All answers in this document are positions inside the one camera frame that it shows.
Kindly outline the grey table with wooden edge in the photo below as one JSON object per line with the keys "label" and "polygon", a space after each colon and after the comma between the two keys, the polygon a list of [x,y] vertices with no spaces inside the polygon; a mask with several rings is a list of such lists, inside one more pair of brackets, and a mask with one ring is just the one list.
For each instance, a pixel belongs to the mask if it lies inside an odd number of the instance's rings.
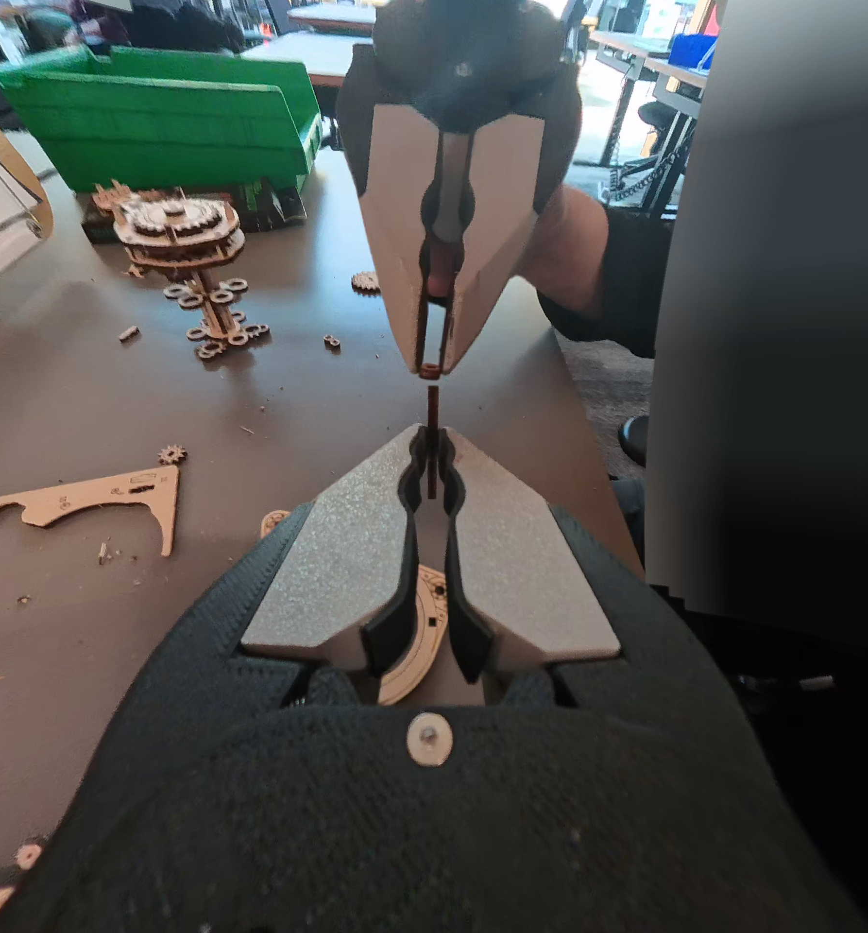
{"label": "grey table with wooden edge", "polygon": [[371,46],[369,37],[292,32],[277,36],[241,57],[248,61],[299,62],[313,87],[339,88],[350,68],[354,48]]}

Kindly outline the wooden table with metal legs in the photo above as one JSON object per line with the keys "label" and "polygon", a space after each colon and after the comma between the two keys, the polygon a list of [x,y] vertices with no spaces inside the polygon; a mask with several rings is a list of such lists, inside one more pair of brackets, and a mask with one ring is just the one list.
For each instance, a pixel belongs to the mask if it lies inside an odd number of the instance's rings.
{"label": "wooden table with metal legs", "polygon": [[604,169],[614,166],[634,88],[641,81],[654,83],[654,97],[659,102],[670,105],[689,120],[698,118],[708,72],[670,63],[669,40],[592,30],[590,41],[596,45],[596,61],[619,72],[623,80],[601,157],[588,162],[589,166]]}

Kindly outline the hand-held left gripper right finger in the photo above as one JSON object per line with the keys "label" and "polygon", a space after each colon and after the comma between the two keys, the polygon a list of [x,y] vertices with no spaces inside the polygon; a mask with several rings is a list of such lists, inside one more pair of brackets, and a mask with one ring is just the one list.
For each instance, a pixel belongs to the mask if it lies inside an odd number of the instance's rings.
{"label": "hand-held left gripper right finger", "polygon": [[544,497],[451,428],[439,468],[449,636],[466,682],[616,658],[620,642]]}

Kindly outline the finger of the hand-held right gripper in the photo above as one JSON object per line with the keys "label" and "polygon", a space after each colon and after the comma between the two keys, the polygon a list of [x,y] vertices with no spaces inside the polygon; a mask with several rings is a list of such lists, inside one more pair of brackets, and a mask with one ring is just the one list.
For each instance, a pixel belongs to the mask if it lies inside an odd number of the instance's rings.
{"label": "finger of the hand-held right gripper", "polygon": [[439,149],[440,131],[411,106],[374,106],[367,184],[359,204],[393,339],[413,374],[424,358],[422,204]]}
{"label": "finger of the hand-held right gripper", "polygon": [[531,239],[544,128],[542,119],[510,114],[473,136],[468,183],[474,210],[454,280],[445,372],[459,365],[483,330]]}

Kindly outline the person's right forearm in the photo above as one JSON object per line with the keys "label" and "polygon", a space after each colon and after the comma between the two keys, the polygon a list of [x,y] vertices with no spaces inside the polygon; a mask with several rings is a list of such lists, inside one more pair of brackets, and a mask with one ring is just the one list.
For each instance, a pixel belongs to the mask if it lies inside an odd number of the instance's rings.
{"label": "person's right forearm", "polygon": [[603,211],[608,233],[592,310],[577,313],[541,291],[537,298],[547,320],[568,340],[608,341],[652,359],[674,222],[624,208]]}

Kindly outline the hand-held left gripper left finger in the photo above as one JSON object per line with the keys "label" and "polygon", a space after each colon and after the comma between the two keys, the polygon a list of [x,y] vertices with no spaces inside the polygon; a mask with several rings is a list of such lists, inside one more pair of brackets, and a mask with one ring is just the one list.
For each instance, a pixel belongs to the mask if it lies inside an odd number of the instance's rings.
{"label": "hand-held left gripper left finger", "polygon": [[416,627],[426,454],[412,425],[313,500],[241,637],[247,653],[374,678],[401,659]]}

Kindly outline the wooden sheet offcut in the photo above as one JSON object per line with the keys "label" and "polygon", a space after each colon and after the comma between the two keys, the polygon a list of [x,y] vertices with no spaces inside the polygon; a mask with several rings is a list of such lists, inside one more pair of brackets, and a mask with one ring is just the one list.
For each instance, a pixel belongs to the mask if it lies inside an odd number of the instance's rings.
{"label": "wooden sheet offcut", "polygon": [[0,510],[20,507],[23,523],[47,528],[61,519],[94,508],[146,507],[160,527],[160,554],[170,557],[174,546],[179,483],[178,466],[156,466],[138,472],[1,495]]}

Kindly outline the wooden gear model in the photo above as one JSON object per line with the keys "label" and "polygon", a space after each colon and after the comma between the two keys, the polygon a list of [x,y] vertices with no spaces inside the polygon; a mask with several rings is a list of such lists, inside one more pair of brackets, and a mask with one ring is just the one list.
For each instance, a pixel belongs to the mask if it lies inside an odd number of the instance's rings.
{"label": "wooden gear model", "polygon": [[163,277],[166,300],[199,315],[185,336],[200,360],[267,337],[269,326],[249,322],[238,308],[248,282],[221,275],[245,248],[240,218],[230,203],[195,199],[182,188],[137,191],[118,181],[108,188],[97,186],[93,201],[112,214],[129,266]]}

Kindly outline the blue storage bin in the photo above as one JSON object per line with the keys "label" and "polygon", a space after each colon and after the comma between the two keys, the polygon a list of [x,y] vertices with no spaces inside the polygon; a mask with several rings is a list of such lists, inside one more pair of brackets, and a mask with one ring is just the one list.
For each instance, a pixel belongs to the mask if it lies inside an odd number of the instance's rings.
{"label": "blue storage bin", "polygon": [[673,38],[668,63],[690,71],[711,69],[718,34],[681,34]]}

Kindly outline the person's right hand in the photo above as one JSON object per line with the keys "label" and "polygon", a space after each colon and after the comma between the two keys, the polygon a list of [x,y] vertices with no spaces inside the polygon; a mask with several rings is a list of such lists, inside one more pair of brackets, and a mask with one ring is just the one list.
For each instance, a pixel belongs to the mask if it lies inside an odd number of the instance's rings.
{"label": "person's right hand", "polygon": [[561,308],[597,318],[608,238],[603,205],[562,184],[538,216],[515,274]]}

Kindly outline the black cardboard box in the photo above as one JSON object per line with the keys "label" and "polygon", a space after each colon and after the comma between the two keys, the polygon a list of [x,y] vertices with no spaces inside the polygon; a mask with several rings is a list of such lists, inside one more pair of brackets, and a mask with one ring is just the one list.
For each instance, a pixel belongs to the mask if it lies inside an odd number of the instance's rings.
{"label": "black cardboard box", "polygon": [[[230,203],[238,213],[245,233],[268,232],[302,224],[307,219],[300,193],[294,186],[277,189],[266,178],[243,184],[184,187],[183,193],[196,199],[213,199]],[[93,193],[76,194],[81,211],[80,226],[90,243],[117,244],[111,213],[98,209]]]}

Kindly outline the green plastic bin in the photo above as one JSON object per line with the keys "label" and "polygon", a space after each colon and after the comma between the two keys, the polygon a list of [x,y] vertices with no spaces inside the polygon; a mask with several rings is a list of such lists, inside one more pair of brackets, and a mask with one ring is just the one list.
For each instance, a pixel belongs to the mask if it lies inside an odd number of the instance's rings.
{"label": "green plastic bin", "polygon": [[300,190],[322,141],[304,64],[83,47],[0,64],[0,90],[77,193],[204,188],[267,178]]}

